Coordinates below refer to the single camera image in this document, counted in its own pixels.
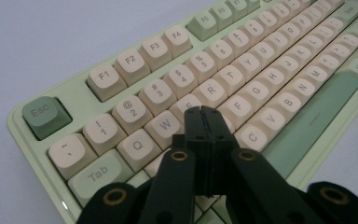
number key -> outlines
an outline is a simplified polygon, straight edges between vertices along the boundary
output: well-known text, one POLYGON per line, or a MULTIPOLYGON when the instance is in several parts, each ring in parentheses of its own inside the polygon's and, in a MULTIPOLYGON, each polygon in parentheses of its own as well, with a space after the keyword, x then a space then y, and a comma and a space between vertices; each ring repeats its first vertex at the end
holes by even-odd
POLYGON ((89 121, 83 128, 83 134, 100 156, 127 136, 109 114, 101 114, 89 121))
POLYGON ((144 103, 134 95, 117 103, 112 115, 127 134, 142 128, 153 118, 144 103))

keyboard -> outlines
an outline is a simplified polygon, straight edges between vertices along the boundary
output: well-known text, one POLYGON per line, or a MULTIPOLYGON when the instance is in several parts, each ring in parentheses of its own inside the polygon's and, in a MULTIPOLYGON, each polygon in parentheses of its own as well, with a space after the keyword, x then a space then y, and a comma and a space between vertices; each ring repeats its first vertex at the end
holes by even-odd
MULTIPOLYGON (((66 223, 96 190, 158 171, 184 111, 303 188, 358 112, 358 1, 219 0, 17 105, 7 126, 66 223)), ((196 223, 230 223, 196 197, 196 223)))

white surface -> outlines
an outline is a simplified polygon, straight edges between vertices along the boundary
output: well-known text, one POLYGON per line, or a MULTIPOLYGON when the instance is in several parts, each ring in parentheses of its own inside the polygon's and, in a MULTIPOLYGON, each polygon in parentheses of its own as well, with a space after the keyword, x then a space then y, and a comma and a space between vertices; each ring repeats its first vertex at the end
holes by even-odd
MULTIPOLYGON (((0 223, 62 223, 7 130, 8 112, 212 2, 0 1, 0 223)), ((358 194, 358 119, 316 177, 358 194)))

